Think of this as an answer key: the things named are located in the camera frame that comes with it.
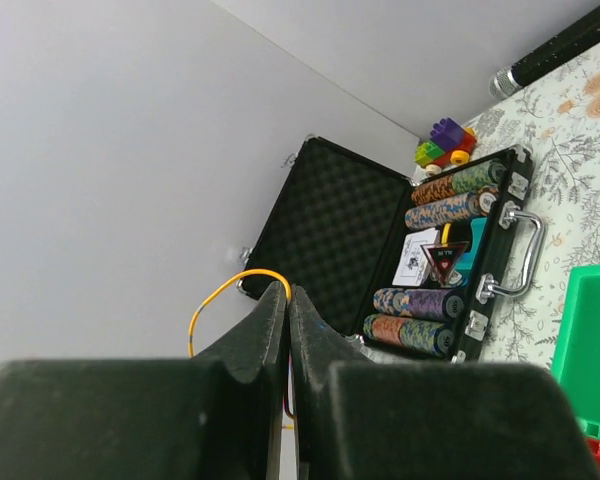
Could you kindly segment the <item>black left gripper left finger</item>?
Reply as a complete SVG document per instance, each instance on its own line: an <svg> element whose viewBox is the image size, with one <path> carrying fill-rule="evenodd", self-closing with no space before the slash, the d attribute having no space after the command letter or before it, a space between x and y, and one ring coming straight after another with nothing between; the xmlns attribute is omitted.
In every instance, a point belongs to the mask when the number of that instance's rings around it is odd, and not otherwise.
<svg viewBox="0 0 600 480"><path fill-rule="evenodd" d="M286 295L190 359L0 364L0 479L274 479Z"/></svg>

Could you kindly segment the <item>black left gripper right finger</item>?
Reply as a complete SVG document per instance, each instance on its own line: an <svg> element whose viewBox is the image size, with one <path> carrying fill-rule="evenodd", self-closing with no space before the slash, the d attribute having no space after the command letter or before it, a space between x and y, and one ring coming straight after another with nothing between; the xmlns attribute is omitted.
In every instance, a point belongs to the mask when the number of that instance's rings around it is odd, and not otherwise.
<svg viewBox="0 0 600 480"><path fill-rule="evenodd" d="M544 369L378 364L296 288L289 305L302 479L596 479L572 408Z"/></svg>

